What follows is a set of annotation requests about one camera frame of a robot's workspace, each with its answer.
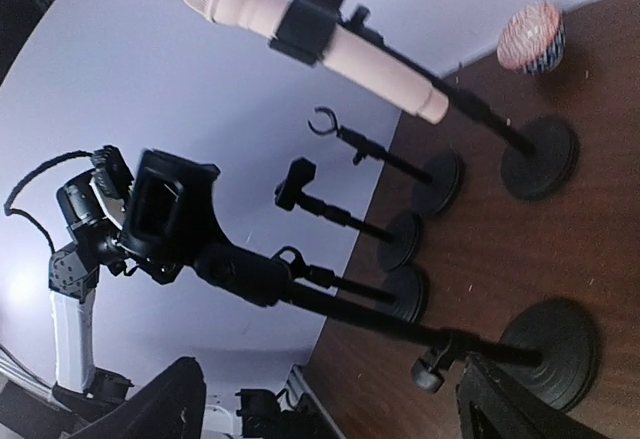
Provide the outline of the black clamp microphone stand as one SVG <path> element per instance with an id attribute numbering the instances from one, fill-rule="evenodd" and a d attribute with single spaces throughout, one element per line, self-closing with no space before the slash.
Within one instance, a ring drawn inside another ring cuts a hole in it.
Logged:
<path id="1" fill-rule="evenodd" d="M 309 129 L 318 136 L 335 135 L 354 148 L 356 151 L 352 160 L 354 165 L 358 165 L 366 158 L 373 158 L 413 178 L 416 183 L 412 189 L 411 203 L 413 209 L 420 215 L 425 217 L 440 215 L 449 209 L 457 198 L 465 172 L 464 161 L 457 152 L 443 150 L 427 160 L 422 167 L 417 167 L 392 154 L 381 144 L 363 134 L 341 126 L 332 109 L 318 106 L 314 108 L 314 112 L 327 116 L 331 126 L 321 130 L 308 120 Z"/>

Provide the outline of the black stand of glitter microphone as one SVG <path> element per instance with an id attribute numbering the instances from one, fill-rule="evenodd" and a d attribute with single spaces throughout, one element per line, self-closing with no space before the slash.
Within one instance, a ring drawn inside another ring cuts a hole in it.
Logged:
<path id="1" fill-rule="evenodd" d="M 349 211 L 306 194 L 303 189 L 315 179 L 316 165 L 304 157 L 291 162 L 285 179 L 275 189 L 275 204 L 286 211 L 295 207 L 378 240 L 377 261 L 385 272 L 409 265 L 422 240 L 418 214 L 402 211 L 385 228 L 354 217 Z"/>

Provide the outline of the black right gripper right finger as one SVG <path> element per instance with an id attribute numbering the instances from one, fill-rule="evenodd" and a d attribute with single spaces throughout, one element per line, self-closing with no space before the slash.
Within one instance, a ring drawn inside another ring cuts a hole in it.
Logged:
<path id="1" fill-rule="evenodd" d="M 457 386 L 463 438 L 593 438 L 595 431 L 545 404 L 493 362 L 472 354 Z"/>

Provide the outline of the black stand of purple microphone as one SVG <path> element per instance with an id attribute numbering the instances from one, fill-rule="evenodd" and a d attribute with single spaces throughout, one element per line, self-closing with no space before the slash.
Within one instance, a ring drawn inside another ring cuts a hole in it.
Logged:
<path id="1" fill-rule="evenodd" d="M 142 153 L 127 204 L 121 242 L 153 266 L 187 266 L 208 284 L 260 307 L 279 302 L 351 326 L 426 347 L 416 361 L 415 382 L 436 392 L 443 371 L 472 354 L 504 367 L 518 384 L 551 407 L 575 407 L 599 367 L 594 321 L 578 303 L 551 298 L 519 314 L 500 341 L 459 329 L 431 329 L 389 313 L 303 285 L 319 270 L 301 259 L 287 262 L 233 244 L 214 213 L 219 170 L 147 149 Z"/>

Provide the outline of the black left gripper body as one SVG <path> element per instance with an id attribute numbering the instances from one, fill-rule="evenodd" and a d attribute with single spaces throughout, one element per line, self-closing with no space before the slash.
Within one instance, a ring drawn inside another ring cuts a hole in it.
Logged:
<path id="1" fill-rule="evenodd" d="M 174 282 L 182 270 L 181 265 L 161 263 L 131 253 L 115 236 L 107 236 L 99 241 L 99 262 L 106 266 L 113 276 L 131 277 L 136 271 L 141 270 L 158 284 Z"/>

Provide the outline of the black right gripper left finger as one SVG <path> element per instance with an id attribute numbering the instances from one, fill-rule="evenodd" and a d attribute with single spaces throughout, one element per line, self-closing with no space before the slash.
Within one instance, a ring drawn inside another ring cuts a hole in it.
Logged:
<path id="1" fill-rule="evenodd" d="M 84 438 L 199 438 L 206 384 L 199 363 L 181 357 L 130 400 L 82 430 Z"/>

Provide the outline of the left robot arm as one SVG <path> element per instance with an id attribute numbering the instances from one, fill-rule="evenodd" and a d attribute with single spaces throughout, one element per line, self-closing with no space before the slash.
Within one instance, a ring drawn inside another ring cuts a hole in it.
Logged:
<path id="1" fill-rule="evenodd" d="M 53 396 L 87 417 L 118 407 L 133 386 L 94 363 L 93 306 L 100 268 L 127 277 L 142 270 L 162 284 L 173 282 L 181 271 L 179 265 L 143 261 L 121 247 L 121 227 L 108 214 L 96 176 L 87 170 L 58 189 L 71 242 L 52 253 L 48 272 L 56 351 Z"/>

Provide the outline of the black stand of blue microphone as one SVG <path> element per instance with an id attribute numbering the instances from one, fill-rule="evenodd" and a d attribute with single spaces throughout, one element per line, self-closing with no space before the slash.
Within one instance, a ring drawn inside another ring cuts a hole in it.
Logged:
<path id="1" fill-rule="evenodd" d="M 294 279 L 305 279 L 324 289 L 337 288 L 375 302 L 375 308 L 406 322 L 417 323 L 429 300 L 429 280 L 417 266 L 405 265 L 390 272 L 380 287 L 373 287 L 336 275 L 332 270 L 307 264 L 301 252 L 285 246 L 273 259 L 286 264 Z"/>

